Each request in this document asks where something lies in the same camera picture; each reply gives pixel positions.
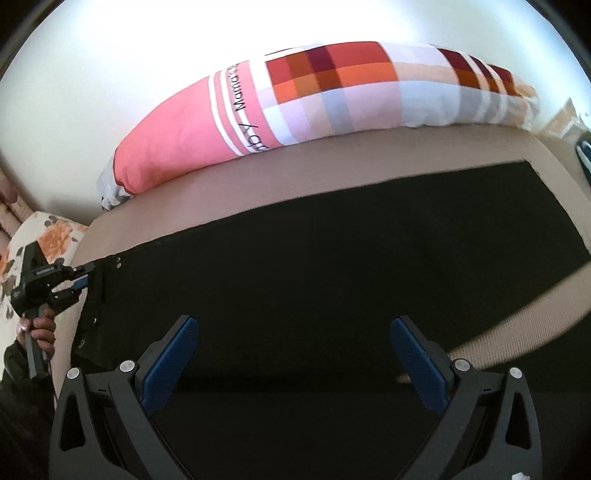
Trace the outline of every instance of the pillow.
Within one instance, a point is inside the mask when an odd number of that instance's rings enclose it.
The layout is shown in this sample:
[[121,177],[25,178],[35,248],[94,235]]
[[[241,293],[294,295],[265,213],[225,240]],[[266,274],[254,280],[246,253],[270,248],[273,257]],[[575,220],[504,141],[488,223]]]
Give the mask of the pillow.
[[535,90],[509,71],[428,44],[291,48],[232,65],[173,95],[120,143],[102,206],[199,168],[330,135],[394,127],[530,129]]

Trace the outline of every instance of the person's hand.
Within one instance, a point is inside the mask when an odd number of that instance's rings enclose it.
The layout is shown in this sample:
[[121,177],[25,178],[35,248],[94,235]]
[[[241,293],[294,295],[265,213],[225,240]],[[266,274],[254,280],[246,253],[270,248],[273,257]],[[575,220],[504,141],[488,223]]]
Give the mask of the person's hand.
[[[33,320],[35,329],[31,331],[31,337],[37,341],[41,350],[51,358],[56,353],[53,346],[56,341],[56,336],[53,333],[56,331],[56,323],[54,322],[56,314],[49,307],[46,307],[43,315],[43,317]],[[25,332],[29,330],[31,330],[31,321],[21,319],[17,325],[17,341],[23,348],[25,348]]]

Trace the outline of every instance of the beige mattress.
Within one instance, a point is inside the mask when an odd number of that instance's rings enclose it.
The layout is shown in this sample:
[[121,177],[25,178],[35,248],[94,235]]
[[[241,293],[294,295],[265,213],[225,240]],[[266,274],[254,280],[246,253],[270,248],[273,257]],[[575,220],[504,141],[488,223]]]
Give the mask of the beige mattress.
[[[591,203],[531,134],[471,125],[399,128],[324,138],[204,168],[144,193],[96,219],[73,264],[244,210],[384,180],[528,160],[591,249]],[[82,301],[64,312],[52,361],[56,388],[70,366]],[[564,333],[591,310],[588,264],[535,302],[452,352],[478,368],[508,361]]]

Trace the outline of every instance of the white wall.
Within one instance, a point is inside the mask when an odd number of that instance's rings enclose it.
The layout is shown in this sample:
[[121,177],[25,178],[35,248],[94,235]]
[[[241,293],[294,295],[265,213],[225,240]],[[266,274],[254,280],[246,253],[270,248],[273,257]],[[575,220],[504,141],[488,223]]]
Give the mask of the white wall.
[[95,181],[123,137],[185,86],[257,54],[318,41],[423,41],[512,70],[542,127],[591,84],[525,0],[66,0],[0,82],[3,166],[36,206],[89,223]]

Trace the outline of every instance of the black handle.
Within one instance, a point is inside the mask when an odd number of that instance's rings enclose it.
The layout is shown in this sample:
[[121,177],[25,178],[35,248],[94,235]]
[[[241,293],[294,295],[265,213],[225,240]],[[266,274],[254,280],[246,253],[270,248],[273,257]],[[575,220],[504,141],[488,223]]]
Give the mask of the black handle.
[[25,312],[25,318],[31,321],[31,329],[25,332],[25,350],[27,351],[27,362],[29,365],[29,378],[41,380],[49,375],[47,368],[47,355],[41,350],[37,341],[31,336],[31,332],[35,329],[33,320],[38,317],[39,309],[30,309]]

